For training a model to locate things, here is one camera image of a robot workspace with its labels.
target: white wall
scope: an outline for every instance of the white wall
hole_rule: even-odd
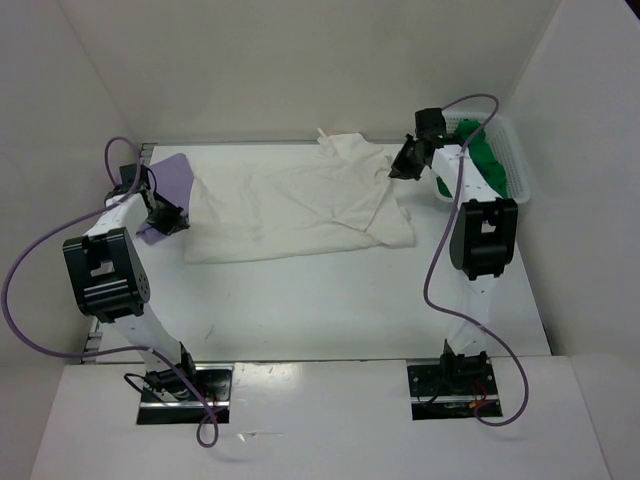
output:
[[[565,0],[509,108],[531,167],[522,255],[618,479],[640,469],[639,52],[623,0]]]
[[[27,242],[100,205],[108,187],[102,146],[127,129],[55,2],[0,3],[0,64],[4,275]],[[65,276],[63,239],[26,262],[10,300],[34,339],[78,350],[88,322]],[[20,344],[0,321],[0,478],[28,477],[61,369]]]
[[[59,0],[142,140],[403,138],[506,98],[557,0]]]

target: plastic basket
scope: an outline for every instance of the plastic basket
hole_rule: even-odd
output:
[[[465,113],[465,112],[443,112],[447,121],[447,132],[453,133],[461,120],[479,120],[482,122],[489,116],[486,113]],[[516,203],[523,204],[531,198],[529,184],[524,174],[523,159],[519,152],[518,139],[511,122],[501,116],[496,115],[486,128],[487,142],[496,160],[502,164],[507,174],[507,192],[509,198],[513,198]],[[444,197],[438,188],[435,188],[436,196],[443,202],[452,203],[452,198]]]

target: basket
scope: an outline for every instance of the basket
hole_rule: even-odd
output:
[[[486,113],[443,112],[447,121],[447,132],[453,133],[461,120],[478,120],[480,122],[489,116]],[[502,115],[496,115],[486,127],[487,142],[507,174],[507,192],[509,197],[522,205],[531,198],[529,184],[524,174],[523,158],[519,152],[519,142],[511,122]],[[435,180],[436,174],[431,171]],[[436,196],[443,202],[453,203],[452,198],[444,197],[435,187]]]

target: green cloth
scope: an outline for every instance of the green cloth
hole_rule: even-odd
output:
[[[456,128],[456,133],[466,140],[479,126],[480,122],[476,120],[462,120]],[[469,155],[489,186],[499,193],[502,198],[509,198],[507,193],[507,174],[504,171],[504,167],[493,155],[486,138],[487,133],[482,130],[471,140]],[[449,189],[440,177],[438,177],[438,190],[443,196],[451,198]]]

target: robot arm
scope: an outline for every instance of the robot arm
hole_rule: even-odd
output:
[[[107,206],[122,200],[133,183],[135,165],[122,167],[123,185],[116,187]],[[144,223],[170,234],[188,227],[181,209],[149,188],[143,167],[138,192],[105,212],[82,237],[64,243],[63,253],[76,303],[80,311],[110,324],[132,345],[154,349],[193,379],[195,366],[184,346],[164,329],[148,305],[149,281],[136,253],[130,232]],[[147,382],[155,390],[166,390],[177,399],[190,393],[175,374],[156,356],[140,352]]]
[[[416,112],[416,138],[406,136],[390,177],[418,180],[423,169],[430,167],[453,192],[460,161],[464,162],[449,254],[465,285],[462,310],[486,324],[498,277],[513,259],[518,207],[487,184],[468,155],[461,156],[462,144],[462,138],[447,133],[441,109]],[[462,320],[453,321],[447,342],[453,352],[466,356],[479,355],[486,348],[484,334]]]

